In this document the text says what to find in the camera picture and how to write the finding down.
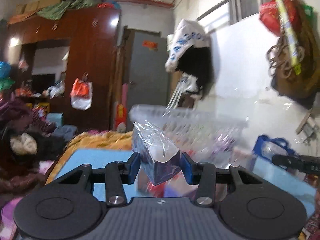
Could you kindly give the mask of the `dark blue box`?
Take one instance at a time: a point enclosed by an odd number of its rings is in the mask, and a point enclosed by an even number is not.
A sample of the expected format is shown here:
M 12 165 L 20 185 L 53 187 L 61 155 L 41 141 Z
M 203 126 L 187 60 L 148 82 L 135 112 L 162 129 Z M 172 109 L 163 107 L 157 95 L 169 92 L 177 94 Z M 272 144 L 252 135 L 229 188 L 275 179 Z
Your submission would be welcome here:
M 153 185 L 164 183 L 181 171 L 180 149 L 147 120 L 133 124 L 132 150 L 139 153 L 142 169 Z

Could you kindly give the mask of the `yellow orange blanket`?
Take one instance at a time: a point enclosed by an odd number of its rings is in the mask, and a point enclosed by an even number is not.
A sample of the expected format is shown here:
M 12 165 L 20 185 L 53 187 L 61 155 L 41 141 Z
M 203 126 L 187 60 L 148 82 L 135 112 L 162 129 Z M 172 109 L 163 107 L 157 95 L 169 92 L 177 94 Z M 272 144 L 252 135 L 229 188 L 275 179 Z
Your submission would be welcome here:
M 104 133 L 84 132 L 75 136 L 66 146 L 65 152 L 57 161 L 51 171 L 46 184 L 51 183 L 55 176 L 60 172 L 69 158 L 80 149 L 99 149 L 99 150 L 130 150 L 132 141 L 132 131 L 119 133 L 108 131 Z

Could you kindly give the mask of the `clear plastic basket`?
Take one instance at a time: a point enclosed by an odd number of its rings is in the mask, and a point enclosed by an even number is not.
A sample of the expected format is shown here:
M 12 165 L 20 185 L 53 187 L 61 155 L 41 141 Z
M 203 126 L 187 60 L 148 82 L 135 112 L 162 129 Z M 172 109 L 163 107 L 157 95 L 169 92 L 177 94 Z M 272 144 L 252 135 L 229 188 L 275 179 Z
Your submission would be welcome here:
M 245 121 L 187 108 L 135 105 L 129 112 L 132 123 L 151 122 L 159 127 L 180 152 L 195 162 L 210 162 L 227 168 L 236 162 L 233 150 L 240 141 Z

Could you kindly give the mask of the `blue shopping bag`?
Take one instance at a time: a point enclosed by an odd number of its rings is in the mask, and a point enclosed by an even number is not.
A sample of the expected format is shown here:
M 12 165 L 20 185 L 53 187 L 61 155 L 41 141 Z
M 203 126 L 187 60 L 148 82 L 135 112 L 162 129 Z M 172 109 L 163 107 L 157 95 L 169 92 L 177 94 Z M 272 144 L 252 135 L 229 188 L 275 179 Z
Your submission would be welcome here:
M 284 138 L 270 138 L 268 135 L 260 135 L 253 147 L 253 153 L 265 160 L 272 161 L 275 154 L 294 156 L 295 150 L 290 148 L 289 142 Z

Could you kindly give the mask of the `orange white plastic bag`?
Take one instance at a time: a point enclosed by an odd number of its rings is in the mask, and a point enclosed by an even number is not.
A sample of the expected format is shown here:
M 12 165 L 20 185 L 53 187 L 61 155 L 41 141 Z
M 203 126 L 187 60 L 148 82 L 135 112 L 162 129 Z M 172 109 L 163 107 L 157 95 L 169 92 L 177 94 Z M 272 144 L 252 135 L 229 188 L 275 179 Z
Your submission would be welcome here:
M 93 87 L 92 83 L 76 79 L 70 93 L 71 106 L 74 109 L 86 111 L 92 105 Z

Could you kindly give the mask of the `brown hanging bag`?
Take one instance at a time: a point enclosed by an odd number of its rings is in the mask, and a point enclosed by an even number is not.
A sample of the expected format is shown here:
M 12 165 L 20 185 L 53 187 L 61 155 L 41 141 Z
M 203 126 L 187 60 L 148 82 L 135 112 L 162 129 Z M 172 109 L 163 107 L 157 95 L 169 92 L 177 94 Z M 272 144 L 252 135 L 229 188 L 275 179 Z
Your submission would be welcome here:
M 275 0 L 280 18 L 280 36 L 266 54 L 271 86 L 280 96 L 287 96 L 311 109 L 319 93 L 319 47 L 310 16 L 298 0 L 291 0 L 300 16 L 301 30 L 294 31 L 283 0 Z

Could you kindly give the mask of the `grey metal door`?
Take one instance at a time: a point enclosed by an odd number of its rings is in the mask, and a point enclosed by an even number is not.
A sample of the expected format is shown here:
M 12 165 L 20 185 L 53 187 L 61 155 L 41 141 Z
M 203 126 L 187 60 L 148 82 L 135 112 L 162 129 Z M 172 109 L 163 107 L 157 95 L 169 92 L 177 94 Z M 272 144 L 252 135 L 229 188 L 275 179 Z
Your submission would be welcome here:
M 127 29 L 123 83 L 127 112 L 135 105 L 165 106 L 169 97 L 167 41 L 156 33 Z

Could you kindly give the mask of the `pile of dark clothes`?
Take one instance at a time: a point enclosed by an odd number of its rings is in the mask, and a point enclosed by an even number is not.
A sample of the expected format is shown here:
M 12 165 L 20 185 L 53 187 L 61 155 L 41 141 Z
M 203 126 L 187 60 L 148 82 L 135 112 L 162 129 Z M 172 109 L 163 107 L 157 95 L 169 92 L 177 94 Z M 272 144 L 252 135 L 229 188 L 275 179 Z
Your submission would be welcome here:
M 17 99 L 1 99 L 1 194 L 19 194 L 44 184 L 41 161 L 56 161 L 63 152 L 62 138 L 48 136 L 30 125 L 31 110 Z

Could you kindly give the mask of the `black hanging garment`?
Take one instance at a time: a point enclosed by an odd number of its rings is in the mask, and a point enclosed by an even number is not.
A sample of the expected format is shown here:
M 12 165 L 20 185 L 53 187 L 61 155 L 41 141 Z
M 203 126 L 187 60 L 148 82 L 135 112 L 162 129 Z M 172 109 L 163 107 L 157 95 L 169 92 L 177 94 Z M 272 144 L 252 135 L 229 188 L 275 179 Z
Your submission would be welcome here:
M 212 54 L 209 47 L 191 46 L 188 48 L 179 58 L 176 70 L 197 78 L 197 87 L 202 92 L 201 99 L 208 95 L 214 78 Z

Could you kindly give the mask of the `dark red wooden wardrobe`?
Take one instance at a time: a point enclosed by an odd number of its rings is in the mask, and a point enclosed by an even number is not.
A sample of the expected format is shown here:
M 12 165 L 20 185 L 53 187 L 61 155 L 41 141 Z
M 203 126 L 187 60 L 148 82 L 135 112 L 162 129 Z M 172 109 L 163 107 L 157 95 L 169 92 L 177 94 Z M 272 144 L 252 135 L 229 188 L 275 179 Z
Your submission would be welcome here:
M 53 111 L 61 112 L 67 124 L 79 128 L 110 128 L 112 83 L 121 11 L 112 8 L 67 10 L 58 21 L 40 16 L 8 26 L 5 60 L 12 65 L 15 87 L 31 78 L 36 46 L 69 42 L 65 93 L 53 99 Z M 75 79 L 88 77 L 93 85 L 92 105 L 81 111 L 71 106 L 70 93 Z

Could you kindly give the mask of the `white bag with blue letters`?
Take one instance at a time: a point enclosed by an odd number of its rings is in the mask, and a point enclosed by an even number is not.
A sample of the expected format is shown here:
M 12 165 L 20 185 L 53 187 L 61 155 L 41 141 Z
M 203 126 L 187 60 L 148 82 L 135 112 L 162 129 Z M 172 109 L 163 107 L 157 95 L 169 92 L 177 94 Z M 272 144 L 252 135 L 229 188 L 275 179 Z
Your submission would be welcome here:
M 197 21 L 182 19 L 172 38 L 169 57 L 165 63 L 166 72 L 175 72 L 179 59 L 189 48 L 204 48 L 209 45 L 209 37 L 202 25 Z

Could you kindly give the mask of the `red hanging plastic bag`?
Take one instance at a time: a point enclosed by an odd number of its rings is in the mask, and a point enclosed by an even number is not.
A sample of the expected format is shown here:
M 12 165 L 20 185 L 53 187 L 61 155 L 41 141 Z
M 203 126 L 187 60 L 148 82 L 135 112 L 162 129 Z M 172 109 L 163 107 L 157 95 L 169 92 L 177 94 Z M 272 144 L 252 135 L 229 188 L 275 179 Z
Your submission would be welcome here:
M 300 31 L 302 24 L 298 11 L 291 0 L 283 0 L 290 23 L 294 31 Z M 275 0 L 264 3 L 259 9 L 259 20 L 277 37 L 280 36 L 280 18 Z

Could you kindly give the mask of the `green cloth on wardrobe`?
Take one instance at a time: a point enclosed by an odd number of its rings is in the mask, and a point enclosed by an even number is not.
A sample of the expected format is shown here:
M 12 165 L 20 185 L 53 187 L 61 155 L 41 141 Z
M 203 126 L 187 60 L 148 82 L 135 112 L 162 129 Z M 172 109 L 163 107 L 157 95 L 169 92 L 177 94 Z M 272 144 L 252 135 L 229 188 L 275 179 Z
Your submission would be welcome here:
M 69 9 L 79 10 L 84 8 L 96 7 L 100 2 L 100 0 L 65 0 L 60 3 L 44 7 L 40 9 L 36 14 L 48 20 L 58 21 Z

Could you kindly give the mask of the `cardboard boxes on wardrobe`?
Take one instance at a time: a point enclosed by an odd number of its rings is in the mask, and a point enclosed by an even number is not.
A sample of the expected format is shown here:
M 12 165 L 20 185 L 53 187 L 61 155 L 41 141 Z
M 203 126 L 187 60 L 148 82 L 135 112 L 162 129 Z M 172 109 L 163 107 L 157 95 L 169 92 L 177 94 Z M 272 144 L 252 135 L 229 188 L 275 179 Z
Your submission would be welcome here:
M 16 10 L 14 15 L 20 15 L 23 13 L 32 12 L 35 10 L 39 10 L 45 8 L 50 5 L 55 5 L 65 0 L 36 0 L 33 2 L 29 2 L 27 4 L 19 4 L 16 6 Z

